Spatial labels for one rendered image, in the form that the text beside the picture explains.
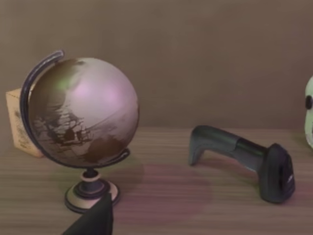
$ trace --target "desk globe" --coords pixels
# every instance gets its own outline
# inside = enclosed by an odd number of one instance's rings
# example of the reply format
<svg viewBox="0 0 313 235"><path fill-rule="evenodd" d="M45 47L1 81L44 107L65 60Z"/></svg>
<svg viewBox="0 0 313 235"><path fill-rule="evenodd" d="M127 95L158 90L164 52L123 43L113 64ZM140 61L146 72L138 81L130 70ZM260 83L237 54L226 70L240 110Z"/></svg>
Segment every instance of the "desk globe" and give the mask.
<svg viewBox="0 0 313 235"><path fill-rule="evenodd" d="M82 181L65 194L65 205L84 213L108 191L118 201L119 188L95 169L129 156L139 105L131 82L113 65L94 58L60 61L63 57L57 51L30 72L21 91L21 118L47 158L85 169Z"/></svg>

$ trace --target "brown box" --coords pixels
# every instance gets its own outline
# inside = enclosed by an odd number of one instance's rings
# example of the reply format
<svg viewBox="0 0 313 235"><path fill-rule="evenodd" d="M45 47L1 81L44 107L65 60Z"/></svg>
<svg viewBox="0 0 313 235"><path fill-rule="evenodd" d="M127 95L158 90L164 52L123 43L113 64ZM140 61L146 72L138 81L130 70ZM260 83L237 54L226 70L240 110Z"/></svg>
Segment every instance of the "brown box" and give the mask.
<svg viewBox="0 0 313 235"><path fill-rule="evenodd" d="M21 120L20 94L21 89L16 89L5 94L14 146L34 157L41 158L43 157L42 153L29 139Z"/></svg>

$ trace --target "round globe base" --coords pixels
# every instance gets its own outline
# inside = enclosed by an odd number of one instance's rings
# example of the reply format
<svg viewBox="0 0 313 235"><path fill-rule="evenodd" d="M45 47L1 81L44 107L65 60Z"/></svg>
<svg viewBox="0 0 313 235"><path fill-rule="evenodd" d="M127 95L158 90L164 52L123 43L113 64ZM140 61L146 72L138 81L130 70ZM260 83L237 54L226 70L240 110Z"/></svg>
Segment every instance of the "round globe base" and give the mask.
<svg viewBox="0 0 313 235"><path fill-rule="evenodd" d="M112 182L100 179L100 174L96 173L97 175L92 178L85 178L84 174L82 174L83 180L67 190L65 193L65 205L68 209L76 213L85 213L106 193L111 194L113 205L118 202L120 198L118 186Z"/></svg>

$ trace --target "wooden table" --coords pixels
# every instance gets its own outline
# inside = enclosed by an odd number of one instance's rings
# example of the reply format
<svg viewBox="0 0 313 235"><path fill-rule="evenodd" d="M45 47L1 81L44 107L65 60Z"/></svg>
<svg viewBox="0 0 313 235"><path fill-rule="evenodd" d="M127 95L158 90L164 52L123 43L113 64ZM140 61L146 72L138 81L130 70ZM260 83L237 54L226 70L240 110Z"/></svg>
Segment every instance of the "wooden table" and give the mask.
<svg viewBox="0 0 313 235"><path fill-rule="evenodd" d="M293 156L296 192L284 205L258 195L257 178L235 161L206 152L187 164L191 130L140 128L124 162L102 169L123 198L114 235L312 235L313 152L303 134L229 130ZM0 235L59 235L78 217L64 193L80 170L30 157L13 147L0 156Z"/></svg>

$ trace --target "wall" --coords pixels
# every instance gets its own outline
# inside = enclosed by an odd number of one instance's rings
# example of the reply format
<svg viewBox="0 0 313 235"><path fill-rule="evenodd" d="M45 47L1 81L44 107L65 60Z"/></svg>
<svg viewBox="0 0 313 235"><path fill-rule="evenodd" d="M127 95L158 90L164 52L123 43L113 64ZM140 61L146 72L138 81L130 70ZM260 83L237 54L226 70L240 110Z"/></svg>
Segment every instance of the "wall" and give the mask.
<svg viewBox="0 0 313 235"><path fill-rule="evenodd" d="M1 0L0 119L54 50L122 69L141 126L302 128L312 0Z"/></svg>

